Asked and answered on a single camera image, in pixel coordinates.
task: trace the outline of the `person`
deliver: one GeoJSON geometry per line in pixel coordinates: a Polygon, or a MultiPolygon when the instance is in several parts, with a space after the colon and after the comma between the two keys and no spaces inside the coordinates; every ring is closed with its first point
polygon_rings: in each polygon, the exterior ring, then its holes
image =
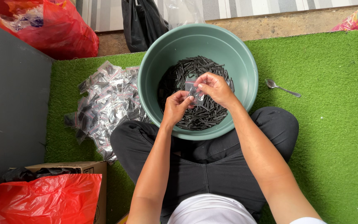
{"type": "Polygon", "coordinates": [[[266,201],[277,224],[325,223],[287,165],[296,118],[277,107],[249,116],[218,75],[205,73],[196,84],[228,109],[235,129],[205,141],[171,136],[193,107],[185,91],[167,98],[160,128],[138,121],[118,126],[111,145],[136,184],[127,224],[256,224],[266,201]]]}

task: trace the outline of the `artificial grass mat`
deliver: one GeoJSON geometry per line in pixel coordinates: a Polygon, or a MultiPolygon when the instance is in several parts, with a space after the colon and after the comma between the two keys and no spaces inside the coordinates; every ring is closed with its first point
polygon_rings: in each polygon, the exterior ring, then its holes
{"type": "MultiPolygon", "coordinates": [[[[289,166],[302,192],[327,223],[358,223],[358,31],[245,43],[259,70],[259,90],[251,112],[278,106],[296,116],[300,132],[289,166]],[[268,89],[266,78],[302,97],[268,89]]],[[[102,159],[92,140],[77,144],[75,130],[63,126],[63,115],[76,111],[81,97],[77,84],[104,61],[133,66],[143,56],[54,62],[45,162],[102,159]]],[[[119,162],[107,172],[107,223],[115,223],[129,211],[134,184],[119,162]]],[[[260,223],[274,223],[267,206],[260,223]]]]}

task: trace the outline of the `black pants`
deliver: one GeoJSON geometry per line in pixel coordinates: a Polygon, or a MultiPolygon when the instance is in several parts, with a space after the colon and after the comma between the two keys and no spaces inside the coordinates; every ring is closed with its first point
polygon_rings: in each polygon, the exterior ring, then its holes
{"type": "MultiPolygon", "coordinates": [[[[299,130],[294,115],[281,108],[264,107],[251,118],[288,162],[299,130]]],[[[125,122],[112,132],[112,149],[135,184],[157,132],[156,125],[137,121],[125,122]]],[[[181,201],[204,193],[233,198],[259,220],[266,199],[244,159],[235,129],[206,141],[172,137],[171,152],[179,151],[180,156],[171,153],[161,211],[163,224],[181,201]]]]}

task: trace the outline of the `hand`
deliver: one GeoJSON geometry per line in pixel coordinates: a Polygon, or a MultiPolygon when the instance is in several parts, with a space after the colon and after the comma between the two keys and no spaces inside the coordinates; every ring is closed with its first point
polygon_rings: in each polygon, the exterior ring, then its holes
{"type": "Polygon", "coordinates": [[[231,91],[229,85],[222,76],[210,72],[202,74],[195,82],[204,93],[211,96],[215,102],[227,107],[238,101],[237,97],[231,91]]]}
{"type": "Polygon", "coordinates": [[[161,125],[164,124],[173,128],[182,119],[187,108],[194,108],[194,106],[190,105],[194,100],[194,96],[188,96],[188,94],[189,92],[180,90],[167,98],[161,125]]]}

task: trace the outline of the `white shirt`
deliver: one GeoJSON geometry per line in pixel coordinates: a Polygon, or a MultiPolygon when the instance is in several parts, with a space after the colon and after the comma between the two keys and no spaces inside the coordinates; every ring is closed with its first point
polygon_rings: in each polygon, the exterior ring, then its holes
{"type": "MultiPolygon", "coordinates": [[[[231,198],[201,194],[182,201],[172,213],[168,224],[256,224],[244,206],[231,198]]],[[[290,224],[326,224],[310,217],[290,224]]]]}

